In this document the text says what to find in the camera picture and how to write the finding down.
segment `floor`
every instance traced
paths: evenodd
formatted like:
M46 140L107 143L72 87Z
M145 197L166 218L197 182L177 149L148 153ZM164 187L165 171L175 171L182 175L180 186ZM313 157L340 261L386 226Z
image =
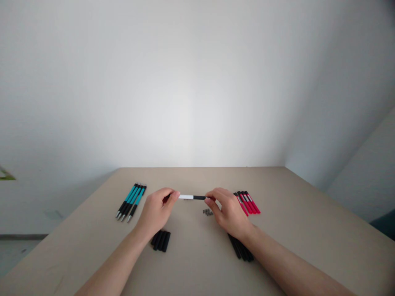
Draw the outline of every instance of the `floor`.
M40 240L0 240L0 278L30 253Z

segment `left hand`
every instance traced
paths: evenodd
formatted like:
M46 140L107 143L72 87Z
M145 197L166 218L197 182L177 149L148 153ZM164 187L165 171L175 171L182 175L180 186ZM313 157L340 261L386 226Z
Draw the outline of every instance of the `left hand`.
M169 194L169 199L164 203L163 199ZM141 230L149 239L153 237L166 224L179 196L180 191L171 188L162 188L147 196L135 229Z

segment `green object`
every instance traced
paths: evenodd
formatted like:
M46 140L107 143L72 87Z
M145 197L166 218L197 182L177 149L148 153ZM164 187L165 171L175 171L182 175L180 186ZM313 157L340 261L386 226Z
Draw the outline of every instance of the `green object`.
M3 169L1 166L0 166L0 171L2 171L3 174L5 174L4 177L0 177L0 180L16 180L16 179L14 178L13 175L11 175L10 173L8 173L8 172L7 172L5 169Z

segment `table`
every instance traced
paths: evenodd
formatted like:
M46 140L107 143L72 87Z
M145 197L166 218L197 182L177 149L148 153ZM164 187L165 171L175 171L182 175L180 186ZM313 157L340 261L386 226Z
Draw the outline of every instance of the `table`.
M115 214L135 182L148 184L130 223ZM0 280L1 295L73 295L136 225L145 197L162 187L204 195L248 190L249 219L358 295L390 295L395 242L283 167L121 168ZM123 295L283 295L255 260L238 260L203 201L179 200L164 229L167 252L147 245Z

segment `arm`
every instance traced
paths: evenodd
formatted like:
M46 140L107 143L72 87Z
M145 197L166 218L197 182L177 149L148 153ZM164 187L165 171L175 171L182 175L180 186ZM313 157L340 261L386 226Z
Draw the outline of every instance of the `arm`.
M169 193L172 195L163 203ZM179 196L180 192L170 188L150 194L135 228L75 295L120 295L138 257L150 238L164 227Z
M289 296L355 295L253 225L230 191L216 188L206 194L218 224L239 239Z

